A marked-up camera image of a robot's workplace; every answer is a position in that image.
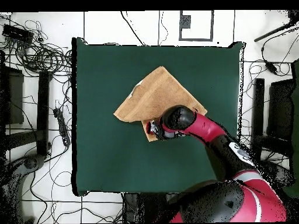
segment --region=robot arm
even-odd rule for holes
[[[218,124],[185,106],[169,108],[149,122],[147,130],[161,140],[189,135],[202,141],[219,181],[230,180],[245,170],[256,171],[249,155]]]

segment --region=floor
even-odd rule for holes
[[[182,30],[183,39],[209,39],[210,30],[210,11],[183,11],[183,15],[191,15],[191,28]],[[41,24],[41,32],[45,43],[55,44],[63,50],[64,54],[71,49],[71,38],[82,37],[88,44],[102,43],[119,43],[141,45],[142,42],[148,46],[218,46],[228,47],[233,41],[243,41],[246,43],[244,57],[244,89],[248,87],[252,77],[265,78],[265,101],[268,100],[269,86],[271,82],[282,80],[269,71],[265,70],[265,64],[257,61],[262,59],[261,48],[266,40],[255,43],[253,40],[279,26],[288,22],[286,11],[282,10],[215,10],[214,11],[214,28],[213,41],[179,41],[179,11],[155,10],[145,12],[123,12],[124,18],[131,24],[140,41],[130,30],[128,24],[123,19],[120,12],[35,12],[35,13],[13,13],[11,21],[37,30],[36,22]],[[0,25],[9,24],[8,20],[0,19]],[[299,44],[298,40],[294,42],[298,35],[298,30],[287,33],[265,45],[264,56],[268,61],[273,62],[293,62],[298,58]],[[10,56],[6,62],[13,68],[23,70],[25,76],[27,72],[18,64],[15,56]],[[283,79],[291,78],[291,72],[288,72],[288,65],[282,64],[281,71],[286,76]],[[50,107],[55,108],[64,101],[64,94],[68,77],[64,72],[55,77],[50,83]],[[37,101],[37,83],[38,79],[34,77],[25,77],[23,95],[26,97],[23,103],[23,110],[27,114],[32,126],[36,128],[37,106],[30,104]],[[250,141],[251,110],[252,100],[251,89],[248,95],[243,95],[242,112],[242,142],[248,144]],[[70,103],[64,107],[65,121],[72,117],[72,106]],[[265,123],[264,130],[267,126],[267,103],[265,103]],[[25,120],[22,125],[14,124],[7,126],[7,134],[24,131],[30,128],[29,123]],[[58,132],[58,122],[53,115],[49,116],[49,141],[53,142],[51,155],[59,155],[64,146]],[[7,159],[14,160],[23,156],[29,149],[34,153],[34,143],[15,148],[7,152]],[[122,198],[120,194],[106,192],[90,192],[87,196],[76,197],[71,190],[70,177],[72,171],[72,151],[71,147],[68,152],[46,163],[36,172],[36,178],[33,183],[33,192],[41,199],[47,201],[47,210],[41,217],[39,223],[54,222],[51,211],[54,211],[57,223],[105,223],[112,220],[121,212]],[[281,163],[288,168],[288,161],[283,160]],[[26,177],[23,185],[22,208],[26,216],[34,216],[35,223],[45,210],[45,204],[35,198],[30,192],[30,184],[33,180],[33,174]]]

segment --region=green tabletop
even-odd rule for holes
[[[122,122],[113,113],[140,80],[164,66],[208,117],[236,136],[241,50],[242,43],[138,47],[86,45],[78,38],[77,190],[181,192],[215,179],[195,138],[148,142],[140,122]]]

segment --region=electronic device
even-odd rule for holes
[[[19,40],[28,45],[32,43],[34,36],[34,34],[30,31],[20,29],[18,27],[13,27],[7,24],[4,24],[2,35],[13,40]]]
[[[65,147],[69,147],[70,144],[71,144],[71,140],[70,140],[69,135],[68,135],[68,130],[67,130],[67,126],[66,126],[65,121],[64,121],[63,114],[60,111],[60,109],[58,109],[58,108],[54,109],[53,113],[54,113],[54,117],[57,118],[57,120],[58,120],[59,133],[62,137],[63,145]]]
[[[269,90],[268,135],[283,140],[291,140],[294,118],[291,94],[294,88],[295,83],[292,79],[271,83]]]

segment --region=towel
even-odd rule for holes
[[[184,105],[205,115],[207,110],[163,67],[160,66],[138,82],[114,115],[121,121],[141,121],[148,141],[155,135],[146,132],[148,121],[160,117],[175,105]]]

